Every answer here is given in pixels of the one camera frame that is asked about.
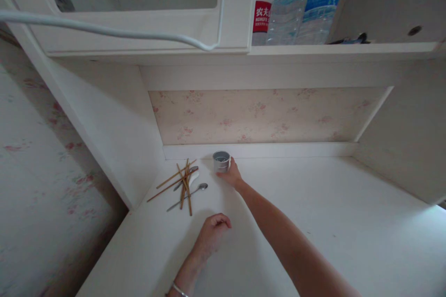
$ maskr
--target wooden chopsticks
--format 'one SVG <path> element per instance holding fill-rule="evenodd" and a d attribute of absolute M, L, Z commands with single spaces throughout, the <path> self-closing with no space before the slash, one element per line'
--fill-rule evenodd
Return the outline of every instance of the wooden chopsticks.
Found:
<path fill-rule="evenodd" d="M 186 173 L 189 171 L 189 158 L 186 160 Z M 181 195 L 180 195 L 180 210 L 183 209 L 183 203 L 184 203 L 184 193 L 186 192 L 186 186 L 183 183 L 183 186 L 181 187 Z"/>
<path fill-rule="evenodd" d="M 188 167 L 188 165 L 186 164 L 186 173 L 183 176 L 183 188 L 186 189 L 187 195 L 189 196 L 188 197 L 189 215 L 192 216 L 192 204 L 190 202 L 190 192 L 189 192 L 189 181 L 188 181 L 188 175 L 187 175 L 187 171 L 188 171 L 187 167 Z M 178 164 L 177 164 L 177 168 L 178 168 L 178 172 L 181 174 L 181 170 L 180 170 L 180 167 L 178 166 Z M 184 196 L 184 191 L 182 190 L 181 191 L 181 197 L 182 197 L 181 201 L 184 201 L 184 197 L 183 196 Z"/>
<path fill-rule="evenodd" d="M 188 172 L 189 169 L 187 168 L 187 166 L 185 168 L 183 168 L 181 171 L 184 171 L 186 169 L 186 171 Z M 181 174 L 180 172 L 175 173 L 174 175 L 172 175 L 170 178 L 168 178 L 166 181 L 164 181 L 163 183 L 161 183 L 159 186 L 157 186 L 157 189 L 161 188 L 162 186 L 164 186 L 167 182 L 169 182 L 170 180 L 172 180 L 175 176 L 177 176 L 178 174 Z"/>
<path fill-rule="evenodd" d="M 152 199 L 154 199 L 155 197 L 157 197 L 158 195 L 164 193 L 167 189 L 169 189 L 170 187 L 176 185 L 178 182 L 180 182 L 183 178 L 176 180 L 174 183 L 172 183 L 170 186 L 168 186 L 166 189 L 161 190 L 158 194 L 156 194 L 155 196 L 149 198 L 147 200 L 147 202 L 151 201 Z"/>

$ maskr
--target red label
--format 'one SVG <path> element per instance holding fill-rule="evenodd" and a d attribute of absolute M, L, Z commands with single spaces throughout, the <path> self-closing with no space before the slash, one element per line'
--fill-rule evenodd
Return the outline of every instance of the red label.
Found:
<path fill-rule="evenodd" d="M 254 25 L 252 32 L 268 32 L 268 23 L 271 4 L 266 1 L 256 1 L 256 11 L 254 12 Z"/>

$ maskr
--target spoon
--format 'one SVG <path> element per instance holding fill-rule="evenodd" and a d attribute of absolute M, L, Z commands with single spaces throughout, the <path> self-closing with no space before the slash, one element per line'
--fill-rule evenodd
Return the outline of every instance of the spoon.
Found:
<path fill-rule="evenodd" d="M 189 174 L 196 171 L 198 169 L 198 166 L 194 166 L 191 169 L 189 169 Z M 192 182 L 198 177 L 199 172 L 194 173 L 189 180 L 189 186 L 192 184 Z M 175 188 L 173 188 L 173 191 L 177 190 L 178 188 L 180 188 L 180 186 L 183 184 L 183 181 L 180 181 Z"/>
<path fill-rule="evenodd" d="M 193 194 L 195 194 L 198 190 L 205 190 L 208 187 L 207 183 L 201 183 L 196 191 L 193 191 L 190 195 L 192 196 Z M 167 212 L 169 212 L 170 210 L 172 210 L 174 207 L 176 207 L 178 204 L 180 204 L 181 201 L 175 203 L 174 205 L 172 205 L 169 209 L 167 209 Z"/>

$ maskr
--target hole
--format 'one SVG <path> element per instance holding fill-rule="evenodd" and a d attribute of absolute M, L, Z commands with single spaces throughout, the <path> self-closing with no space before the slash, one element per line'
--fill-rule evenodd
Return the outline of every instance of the hole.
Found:
<path fill-rule="evenodd" d="M 423 28 L 422 28 L 421 26 L 413 27 L 413 28 L 409 31 L 408 36 L 414 36 L 414 35 L 418 34 L 422 29 L 423 29 Z"/>

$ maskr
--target cup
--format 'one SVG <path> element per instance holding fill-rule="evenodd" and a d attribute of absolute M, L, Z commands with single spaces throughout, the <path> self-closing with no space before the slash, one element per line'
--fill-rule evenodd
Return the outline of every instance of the cup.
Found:
<path fill-rule="evenodd" d="M 231 156 L 228 152 L 217 151 L 213 154 L 212 159 L 214 159 L 214 173 L 226 173 L 229 168 L 229 160 Z"/>

